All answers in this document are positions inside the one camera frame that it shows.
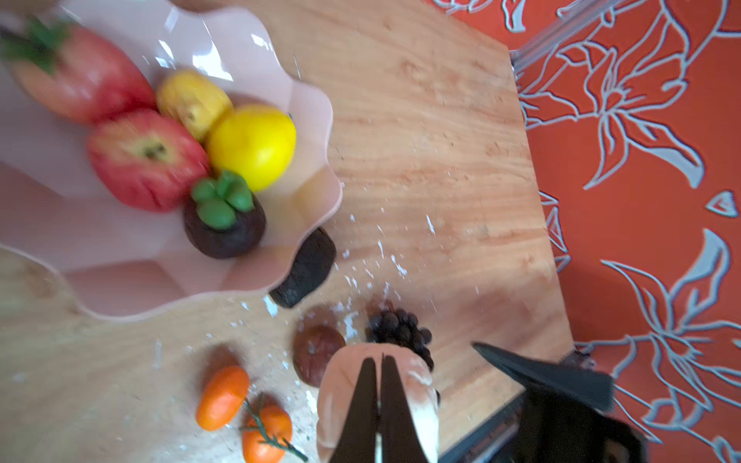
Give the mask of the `red strawberry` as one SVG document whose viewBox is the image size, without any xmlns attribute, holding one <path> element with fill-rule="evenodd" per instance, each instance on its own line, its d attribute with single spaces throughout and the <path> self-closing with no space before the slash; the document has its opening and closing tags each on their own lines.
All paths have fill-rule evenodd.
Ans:
<svg viewBox="0 0 741 463">
<path fill-rule="evenodd" d="M 156 108 L 152 86 L 129 56 L 71 21 L 29 17 L 22 33 L 3 27 L 1 61 L 32 100 L 81 125 Z"/>
</svg>

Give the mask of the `red apple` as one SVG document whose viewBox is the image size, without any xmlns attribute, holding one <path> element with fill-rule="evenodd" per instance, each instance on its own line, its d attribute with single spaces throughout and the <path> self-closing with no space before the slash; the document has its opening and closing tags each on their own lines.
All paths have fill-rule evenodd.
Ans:
<svg viewBox="0 0 741 463">
<path fill-rule="evenodd" d="M 87 154 L 108 191 L 137 210 L 175 210 L 191 186 L 210 174 L 201 144 L 154 110 L 100 123 L 88 136 Z"/>
</svg>

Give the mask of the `beige garlic bulb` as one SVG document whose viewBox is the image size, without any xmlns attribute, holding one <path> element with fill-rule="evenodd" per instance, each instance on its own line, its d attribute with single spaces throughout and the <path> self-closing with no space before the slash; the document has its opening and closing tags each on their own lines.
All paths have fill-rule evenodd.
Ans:
<svg viewBox="0 0 741 463">
<path fill-rule="evenodd" d="M 439 404 L 431 372 L 412 350 L 358 343 L 328 363 L 318 395 L 321 462 L 436 462 Z"/>
</svg>

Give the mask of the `pink scalloped fruit bowl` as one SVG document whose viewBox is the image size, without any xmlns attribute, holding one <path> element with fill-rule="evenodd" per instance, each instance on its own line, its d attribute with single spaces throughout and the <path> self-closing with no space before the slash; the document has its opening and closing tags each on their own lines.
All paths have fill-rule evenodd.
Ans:
<svg viewBox="0 0 741 463">
<path fill-rule="evenodd" d="M 206 75 L 237 105 L 263 103 L 291 117 L 293 160 L 257 195 L 266 231 L 247 254 L 218 260 L 187 238 L 188 189 L 157 187 L 195 150 L 171 135 L 127 129 L 122 151 L 94 162 L 92 138 L 34 102 L 1 73 L 1 245 L 51 269 L 86 314 L 134 321 L 218 291 L 262 294 L 289 274 L 305 239 L 339 208 L 328 160 L 333 108 L 324 92 L 280 65 L 262 21 L 233 7 L 190 13 L 167 1 L 62 1 L 45 24 L 85 26 L 114 42 L 152 85 L 180 69 Z"/>
</svg>

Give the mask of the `large yellow lemon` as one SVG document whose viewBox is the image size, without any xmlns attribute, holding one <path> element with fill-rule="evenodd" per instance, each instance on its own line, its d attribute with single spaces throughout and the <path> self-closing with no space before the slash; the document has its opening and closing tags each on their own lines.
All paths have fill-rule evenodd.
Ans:
<svg viewBox="0 0 741 463">
<path fill-rule="evenodd" d="M 297 132 L 291 117 L 267 105 L 241 106 L 226 115 L 206 139 L 218 172 L 240 175 L 254 192 L 276 183 L 293 161 Z"/>
</svg>

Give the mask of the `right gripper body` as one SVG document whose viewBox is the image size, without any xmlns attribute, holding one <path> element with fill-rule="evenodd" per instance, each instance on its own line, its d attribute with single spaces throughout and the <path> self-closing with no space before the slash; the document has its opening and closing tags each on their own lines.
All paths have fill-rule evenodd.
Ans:
<svg viewBox="0 0 741 463">
<path fill-rule="evenodd" d="M 628 424 L 564 395 L 528 390 L 514 460 L 643 463 L 648 454 L 646 439 Z"/>
</svg>

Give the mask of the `dark purple mangosteen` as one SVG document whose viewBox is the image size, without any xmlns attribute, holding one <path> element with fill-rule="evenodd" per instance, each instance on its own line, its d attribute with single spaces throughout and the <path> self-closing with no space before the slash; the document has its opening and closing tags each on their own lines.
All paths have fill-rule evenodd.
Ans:
<svg viewBox="0 0 741 463">
<path fill-rule="evenodd" d="M 243 177 L 223 171 L 194 183 L 183 208 L 183 225 L 198 251 L 227 260 L 257 249 L 267 222 L 261 203 Z"/>
</svg>

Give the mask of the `small yellow fruit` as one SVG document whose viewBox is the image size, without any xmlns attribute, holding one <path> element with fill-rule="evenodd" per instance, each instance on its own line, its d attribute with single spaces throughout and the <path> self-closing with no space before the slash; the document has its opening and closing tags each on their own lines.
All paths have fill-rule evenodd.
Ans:
<svg viewBox="0 0 741 463">
<path fill-rule="evenodd" d="M 156 104 L 163 116 L 180 123 L 200 143 L 233 109 L 228 95 L 197 71 L 166 77 L 156 91 Z"/>
</svg>

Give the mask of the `dark grape bunch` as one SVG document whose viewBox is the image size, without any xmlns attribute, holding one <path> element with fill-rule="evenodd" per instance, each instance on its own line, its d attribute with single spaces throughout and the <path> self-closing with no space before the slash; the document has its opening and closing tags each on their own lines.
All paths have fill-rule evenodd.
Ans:
<svg viewBox="0 0 741 463">
<path fill-rule="evenodd" d="M 421 357 L 432 372 L 435 367 L 430 351 L 432 333 L 421 326 L 418 316 L 391 305 L 372 314 L 365 330 L 368 343 L 389 343 L 407 348 Z"/>
</svg>

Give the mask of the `green red fig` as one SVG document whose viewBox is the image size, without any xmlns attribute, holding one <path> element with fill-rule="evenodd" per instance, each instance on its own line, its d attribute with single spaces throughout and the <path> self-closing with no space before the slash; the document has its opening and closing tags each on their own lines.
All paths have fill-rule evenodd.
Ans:
<svg viewBox="0 0 741 463">
<path fill-rule="evenodd" d="M 316 325 L 299 332 L 293 340 L 293 364 L 299 379 L 320 387 L 331 358 L 346 345 L 343 335 L 330 326 Z"/>
</svg>

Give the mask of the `dark avocado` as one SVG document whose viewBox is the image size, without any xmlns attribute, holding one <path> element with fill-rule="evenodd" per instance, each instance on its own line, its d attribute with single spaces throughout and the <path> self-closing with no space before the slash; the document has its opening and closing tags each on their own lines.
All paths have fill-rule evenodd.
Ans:
<svg viewBox="0 0 741 463">
<path fill-rule="evenodd" d="M 335 264 L 337 248 L 324 228 L 303 241 L 287 278 L 269 296 L 281 308 L 291 309 L 318 289 Z"/>
</svg>

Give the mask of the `small orange tangerine lower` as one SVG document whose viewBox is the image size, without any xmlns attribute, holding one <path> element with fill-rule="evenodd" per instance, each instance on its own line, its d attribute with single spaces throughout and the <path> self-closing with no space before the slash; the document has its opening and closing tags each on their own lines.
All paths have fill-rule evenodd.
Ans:
<svg viewBox="0 0 741 463">
<path fill-rule="evenodd" d="M 291 455 L 301 462 L 308 456 L 293 445 L 293 422 L 281 406 L 247 402 L 248 419 L 242 428 L 242 454 L 247 463 L 278 463 Z"/>
</svg>

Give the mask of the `small orange tangerine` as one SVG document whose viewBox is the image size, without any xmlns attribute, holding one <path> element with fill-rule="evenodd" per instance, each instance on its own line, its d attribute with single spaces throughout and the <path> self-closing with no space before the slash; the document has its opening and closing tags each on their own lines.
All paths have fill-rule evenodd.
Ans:
<svg viewBox="0 0 741 463">
<path fill-rule="evenodd" d="M 200 428 L 215 431 L 229 424 L 249 393 L 250 377 L 240 366 L 218 370 L 206 384 L 195 419 Z"/>
<path fill-rule="evenodd" d="M 301 462 L 308 456 L 293 445 L 293 422 L 281 406 L 247 402 L 248 419 L 242 428 L 242 454 L 247 463 L 278 463 L 291 455 Z"/>
</svg>

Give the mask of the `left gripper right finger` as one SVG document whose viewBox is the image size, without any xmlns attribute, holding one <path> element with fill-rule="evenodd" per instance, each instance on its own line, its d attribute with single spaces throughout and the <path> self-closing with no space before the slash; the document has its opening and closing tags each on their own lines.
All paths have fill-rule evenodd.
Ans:
<svg viewBox="0 0 741 463">
<path fill-rule="evenodd" d="M 380 436 L 384 463 L 428 463 L 407 403 L 396 360 L 381 364 Z"/>
</svg>

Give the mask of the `small orange tangerine upper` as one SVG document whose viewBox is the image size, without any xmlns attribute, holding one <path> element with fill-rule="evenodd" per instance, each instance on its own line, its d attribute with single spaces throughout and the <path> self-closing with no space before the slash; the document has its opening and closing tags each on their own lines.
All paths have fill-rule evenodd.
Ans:
<svg viewBox="0 0 741 463">
<path fill-rule="evenodd" d="M 250 377 L 240 366 L 218 370 L 206 384 L 195 419 L 200 428 L 215 431 L 229 424 L 249 393 Z"/>
</svg>

